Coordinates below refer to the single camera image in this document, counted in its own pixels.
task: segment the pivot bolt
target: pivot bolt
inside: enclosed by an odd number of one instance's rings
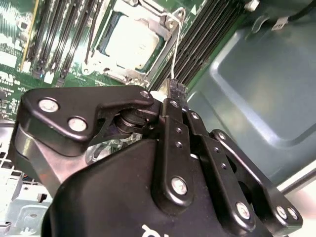
[[[59,109],[58,104],[55,101],[49,99],[43,99],[39,101],[39,107],[41,110],[48,113],[56,112]]]
[[[171,185],[173,190],[179,195],[184,195],[188,191],[186,183],[180,178],[172,178]]]
[[[143,97],[145,97],[146,99],[149,99],[149,98],[150,98],[149,93],[148,93],[147,91],[145,91],[145,90],[141,91],[140,94],[141,94]]]
[[[87,129],[87,124],[81,118],[71,118],[68,121],[69,127],[76,132],[82,132]]]
[[[281,206],[277,206],[276,210],[277,210],[278,214],[280,215],[280,217],[282,217],[283,219],[287,219],[286,212]]]
[[[222,132],[219,132],[219,133],[218,133],[218,136],[219,136],[221,139],[223,139],[223,140],[226,139],[225,135],[224,135]]]
[[[288,207],[287,210],[295,220],[298,220],[296,212],[291,207]]]
[[[246,220],[250,219],[250,212],[245,204],[239,201],[236,203],[236,208],[237,208],[238,213],[241,215],[243,219],[246,219]]]
[[[174,20],[172,18],[169,18],[166,22],[166,27],[171,30],[174,27],[174,24]]]
[[[173,107],[178,108],[178,104],[174,100],[171,100],[170,104],[173,105]]]
[[[195,113],[195,112],[192,112],[192,116],[193,116],[195,119],[198,119],[198,118],[199,118],[199,117],[198,117],[198,114]]]

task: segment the ram slot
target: ram slot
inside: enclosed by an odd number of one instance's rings
[[[93,39],[93,36],[94,36],[95,24],[97,22],[97,18],[98,18],[98,15],[100,13],[102,4],[103,4],[103,0],[98,0],[97,9],[96,9],[96,11],[95,11],[95,13],[93,15],[93,18],[92,18],[92,24],[91,24],[91,27],[90,27],[90,34],[89,34],[89,41],[88,41],[88,46],[87,46],[87,53],[85,55],[85,60],[84,60],[84,62],[86,64],[88,64],[88,57],[89,57],[89,52],[90,52],[90,49],[91,49],[92,39]]]
[[[179,44],[174,68],[175,78],[179,82],[185,85],[190,83],[242,14],[243,4],[240,1],[206,2]],[[171,62],[172,60],[169,60],[166,63],[151,90],[159,89],[161,83],[170,76]]]
[[[66,56],[66,59],[64,61],[62,70],[60,72],[60,78],[57,82],[57,86],[62,86],[65,82],[65,77],[67,76],[69,69],[71,67],[72,61],[74,59],[74,55],[75,52],[79,46],[82,34],[87,26],[89,17],[91,15],[91,13],[93,12],[93,9],[95,7],[97,0],[89,0],[88,2],[86,2],[86,4],[84,5],[84,14],[82,14],[82,17],[79,20],[79,27],[73,37],[73,40],[71,42],[71,46],[70,46],[70,50]]]
[[[51,28],[56,10],[56,0],[49,0],[49,2],[45,5],[44,14],[40,21],[40,27],[37,32],[35,45],[30,46],[30,49],[28,51],[28,61],[36,60],[36,58],[39,57],[43,46],[46,45],[48,33],[45,29],[47,28],[49,30]]]
[[[55,50],[54,56],[50,63],[51,72],[55,72],[60,63],[71,29],[73,28],[73,25],[76,19],[76,12],[78,12],[79,10],[79,6],[80,6],[79,0],[72,0],[70,3],[70,6],[71,6],[70,7],[71,10],[68,11],[65,18],[65,22],[67,22],[67,24],[64,28],[64,31],[62,33],[60,40],[58,41],[57,48]]]
[[[36,0],[36,2],[35,2],[35,7],[34,7],[34,11],[33,11],[33,17],[32,17],[32,23],[31,23],[31,26],[30,26],[30,29],[29,29],[29,37],[28,37],[28,39],[26,41],[25,48],[24,48],[24,51],[23,51],[22,61],[21,61],[21,65],[20,65],[20,71],[23,71],[24,61],[26,59],[26,56],[27,56],[27,53],[28,53],[28,50],[29,50],[29,44],[30,44],[31,35],[32,35],[31,32],[32,32],[32,28],[33,28],[36,16],[37,16],[39,2],[40,2],[40,0]]]
[[[63,14],[65,12],[67,2],[68,1],[66,1],[66,0],[60,0],[58,2],[58,6],[57,6],[58,11],[55,14],[55,17],[53,20],[53,25],[50,29],[47,43],[46,43],[45,48],[41,52],[40,57],[39,57],[39,61],[38,61],[38,65],[37,65],[37,69],[39,69],[39,70],[43,70],[46,67],[46,64],[49,60],[49,55],[50,55],[50,52],[52,50],[52,46],[53,46],[53,43],[54,43],[54,40],[56,37],[56,33],[57,33],[58,29],[61,27],[62,22],[64,20]]]

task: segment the silver screw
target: silver screw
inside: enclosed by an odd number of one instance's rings
[[[198,117],[198,114],[195,113],[195,112],[192,112],[192,116],[193,116],[195,119],[198,119],[198,118],[199,118],[199,117]]]
[[[288,207],[287,210],[295,220],[298,220],[296,212],[291,207]]]
[[[176,147],[177,148],[182,148],[182,143],[181,142],[176,142]]]
[[[76,132],[82,132],[87,129],[87,124],[80,118],[71,118],[68,121],[69,127]]]
[[[175,102],[174,100],[171,100],[171,101],[170,101],[170,104],[173,105],[173,107],[178,108],[178,104],[177,104],[177,102]]]
[[[276,210],[277,210],[278,214],[280,215],[280,217],[282,217],[283,219],[287,219],[286,212],[281,206],[277,206]]]
[[[177,133],[182,133],[182,129],[179,127],[176,128],[176,131],[177,131]]]
[[[226,139],[225,135],[224,135],[222,132],[219,132],[219,133],[218,133],[218,136],[219,136],[221,139],[223,139],[223,140]]]
[[[59,109],[58,104],[55,101],[49,99],[43,99],[39,101],[39,107],[41,110],[48,113],[56,112]]]
[[[150,98],[149,93],[148,93],[147,91],[145,91],[145,90],[141,91],[140,94],[141,94],[143,97],[145,97],[146,99],[149,99],[149,98]]]
[[[24,227],[24,228],[22,229],[22,231],[20,232],[20,234],[22,234],[22,235],[27,235],[27,236],[32,235],[33,233],[34,233],[34,232],[33,232],[32,229],[29,228],[29,227]]]
[[[243,219],[246,219],[246,220],[250,219],[250,212],[245,204],[239,201],[236,203],[236,208],[237,208],[238,213],[241,215]]]
[[[169,18],[166,22],[166,27],[169,29],[172,29],[174,27],[174,21],[172,20],[172,18]]]
[[[171,185],[177,194],[184,195],[188,191],[188,188],[185,182],[182,179],[179,179],[177,177],[172,178]]]

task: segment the gray panel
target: gray panel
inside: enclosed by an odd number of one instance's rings
[[[276,185],[316,158],[315,32],[239,31],[190,94],[207,129],[229,133]]]

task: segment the motherboard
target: motherboard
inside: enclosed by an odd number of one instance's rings
[[[32,88],[148,87],[206,2],[0,0],[1,118]]]

